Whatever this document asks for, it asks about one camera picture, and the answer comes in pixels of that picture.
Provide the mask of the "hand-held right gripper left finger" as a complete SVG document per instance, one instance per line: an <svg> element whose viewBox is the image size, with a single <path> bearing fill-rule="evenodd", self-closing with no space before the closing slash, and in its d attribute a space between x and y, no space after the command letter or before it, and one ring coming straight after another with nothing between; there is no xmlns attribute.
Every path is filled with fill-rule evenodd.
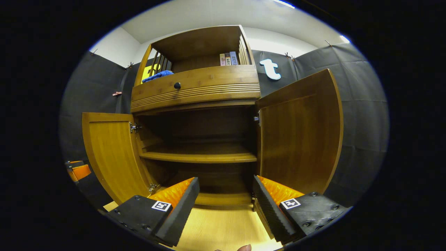
<svg viewBox="0 0 446 251"><path fill-rule="evenodd" d="M105 213L105 217L138 238L174 247L199 192L199 178L188 178L150 197L135 195Z"/></svg>

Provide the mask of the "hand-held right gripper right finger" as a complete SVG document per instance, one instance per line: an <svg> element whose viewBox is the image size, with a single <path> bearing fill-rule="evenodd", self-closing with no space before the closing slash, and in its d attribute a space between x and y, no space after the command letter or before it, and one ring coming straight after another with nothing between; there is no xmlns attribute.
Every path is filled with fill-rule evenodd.
<svg viewBox="0 0 446 251"><path fill-rule="evenodd" d="M281 244L313 236L350 211L318 192L304 194L259 175L254 176L253 192L269 231Z"/></svg>

